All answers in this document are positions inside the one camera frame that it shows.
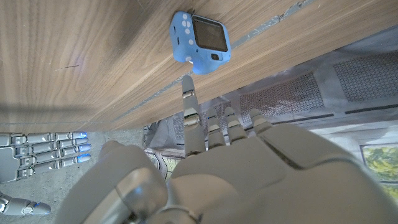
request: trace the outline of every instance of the green painting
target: green painting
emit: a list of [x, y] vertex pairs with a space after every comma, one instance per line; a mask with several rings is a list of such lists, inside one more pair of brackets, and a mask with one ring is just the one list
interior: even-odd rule
[[381, 181], [398, 181], [398, 144], [362, 147], [366, 165]]
[[384, 191], [398, 204], [398, 184], [383, 184]]

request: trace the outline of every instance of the blue light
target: blue light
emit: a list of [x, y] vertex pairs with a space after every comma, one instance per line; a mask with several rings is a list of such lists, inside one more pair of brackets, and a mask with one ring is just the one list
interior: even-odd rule
[[79, 152], [89, 151], [90, 149], [91, 149], [91, 144], [79, 146]]
[[83, 154], [83, 155], [77, 156], [77, 162], [78, 163], [85, 162], [86, 160], [84, 160], [84, 157], [87, 157], [87, 156], [90, 156], [90, 155], [89, 154]]

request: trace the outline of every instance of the blue camera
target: blue camera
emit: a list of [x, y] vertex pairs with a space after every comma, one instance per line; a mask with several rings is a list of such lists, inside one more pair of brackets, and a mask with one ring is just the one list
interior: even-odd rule
[[170, 25], [173, 56], [178, 62], [191, 62], [195, 74], [215, 71], [231, 58], [226, 27], [217, 21], [176, 12]]

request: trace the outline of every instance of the robotic arm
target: robotic arm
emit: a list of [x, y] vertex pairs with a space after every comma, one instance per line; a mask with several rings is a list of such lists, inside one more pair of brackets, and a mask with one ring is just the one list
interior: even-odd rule
[[189, 76], [185, 155], [165, 183], [143, 150], [108, 142], [71, 189], [56, 223], [396, 223], [398, 208], [355, 158], [258, 110], [248, 138], [226, 108], [229, 145], [208, 111], [208, 150]]

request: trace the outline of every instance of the robot finger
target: robot finger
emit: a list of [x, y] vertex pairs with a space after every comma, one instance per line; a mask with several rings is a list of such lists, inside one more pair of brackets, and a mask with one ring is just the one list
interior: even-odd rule
[[199, 115], [199, 104], [193, 80], [189, 75], [182, 78], [182, 101], [184, 112], [185, 157], [206, 151], [205, 135]]
[[227, 107], [225, 108], [225, 118], [228, 127], [229, 142], [232, 144], [234, 141], [239, 139], [247, 138], [247, 134], [244, 131], [242, 124], [239, 122], [238, 117], [235, 115], [235, 111]]
[[264, 116], [258, 109], [253, 109], [250, 111], [250, 118], [256, 134], [260, 134], [263, 131], [272, 127], [272, 124], [264, 118]]
[[214, 108], [210, 108], [207, 111], [207, 117], [209, 150], [214, 147], [225, 146], [223, 132], [220, 128], [220, 121], [217, 118]]

